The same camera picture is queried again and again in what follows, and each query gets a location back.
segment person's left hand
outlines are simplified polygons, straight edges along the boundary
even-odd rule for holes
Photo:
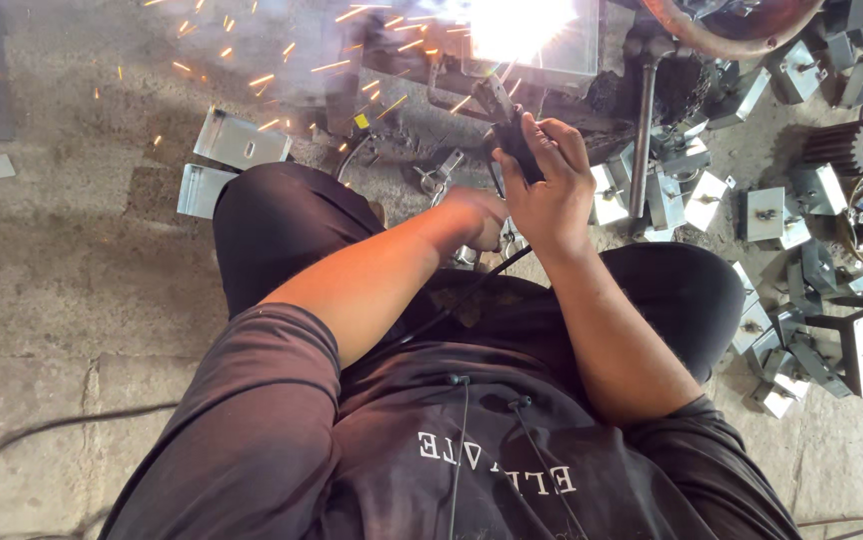
[[[498,250],[499,235],[509,219],[509,208],[498,195],[487,189],[456,185],[448,190],[439,206],[463,209],[462,214],[469,215],[466,246],[481,252]]]

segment finger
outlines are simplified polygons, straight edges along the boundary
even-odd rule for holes
[[[501,166],[501,179],[504,182],[504,197],[512,204],[525,199],[528,185],[518,159],[508,155],[501,148],[492,152],[492,158]]]
[[[562,177],[574,170],[558,151],[555,141],[538,127],[530,112],[521,116],[521,133],[524,135],[524,142],[527,143],[528,150],[531,150],[535,156],[535,161],[538,162],[538,168],[545,173],[546,180]]]
[[[588,170],[588,150],[582,133],[556,118],[545,118],[538,127],[557,143],[558,151],[572,170],[584,173]]]

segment person's right hand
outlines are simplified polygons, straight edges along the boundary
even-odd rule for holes
[[[517,159],[500,148],[492,153],[511,218],[539,259],[579,257],[591,249],[588,217],[595,202],[582,134],[554,118],[536,123],[530,112],[521,116],[521,131],[545,181],[528,185]]]

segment black t-shirt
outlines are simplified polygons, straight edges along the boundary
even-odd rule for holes
[[[463,386],[468,376],[465,443]],[[537,360],[417,343],[340,385],[335,338],[292,305],[233,319],[103,535],[155,538],[799,538],[741,436],[702,397],[618,429]],[[551,477],[508,403],[521,417]]]

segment t-shirt sleeve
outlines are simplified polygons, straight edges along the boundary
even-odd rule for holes
[[[705,396],[624,430],[721,539],[800,538],[788,510],[746,453],[735,427]]]
[[[338,345],[304,309],[258,305],[215,340],[101,538],[298,538],[339,460]]]

